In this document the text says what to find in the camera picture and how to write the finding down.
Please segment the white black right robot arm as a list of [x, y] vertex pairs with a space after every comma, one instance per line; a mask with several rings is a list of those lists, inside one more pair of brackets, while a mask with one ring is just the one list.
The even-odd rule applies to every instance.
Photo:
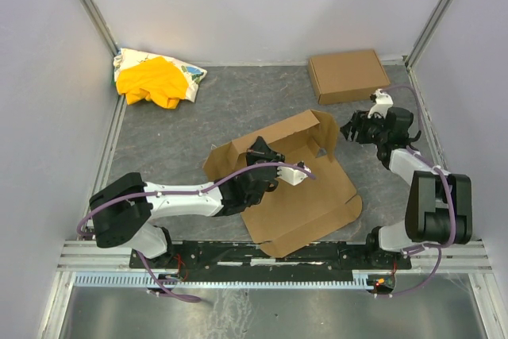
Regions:
[[431, 164], [414, 147], [414, 114], [391, 107], [385, 114], [357, 110], [340, 131], [359, 144], [373, 144], [381, 164], [409, 186], [401, 222], [375, 227], [367, 236], [371, 251], [417, 254], [428, 248], [465, 245], [473, 236], [471, 179]]

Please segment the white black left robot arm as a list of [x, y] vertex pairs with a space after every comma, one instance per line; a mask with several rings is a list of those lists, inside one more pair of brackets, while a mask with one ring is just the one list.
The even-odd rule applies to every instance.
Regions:
[[285, 156], [257, 137], [246, 152], [247, 171], [194, 186], [164, 186], [145, 182], [139, 172], [123, 175], [90, 198], [99, 248], [127, 247], [149, 259], [170, 255], [172, 243], [156, 219], [183, 215], [228, 217], [260, 204], [274, 191]]

